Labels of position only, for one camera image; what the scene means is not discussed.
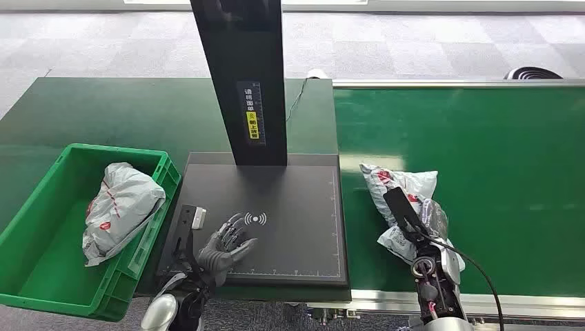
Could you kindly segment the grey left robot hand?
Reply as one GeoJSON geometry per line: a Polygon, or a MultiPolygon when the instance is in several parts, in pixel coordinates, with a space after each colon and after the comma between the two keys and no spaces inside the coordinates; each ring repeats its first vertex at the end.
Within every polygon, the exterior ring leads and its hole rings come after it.
{"type": "Polygon", "coordinates": [[[203,271],[221,287],[227,273],[243,260],[256,246],[257,238],[248,238],[247,225],[242,213],[231,216],[217,231],[213,232],[207,244],[195,257],[203,271]]]}

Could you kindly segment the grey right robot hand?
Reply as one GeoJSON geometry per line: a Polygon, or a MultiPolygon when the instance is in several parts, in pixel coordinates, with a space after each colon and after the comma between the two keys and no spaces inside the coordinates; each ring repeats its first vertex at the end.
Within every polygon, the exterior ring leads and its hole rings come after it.
{"type": "Polygon", "coordinates": [[[419,218],[432,238],[448,239],[448,217],[438,202],[424,199],[419,218]]]}

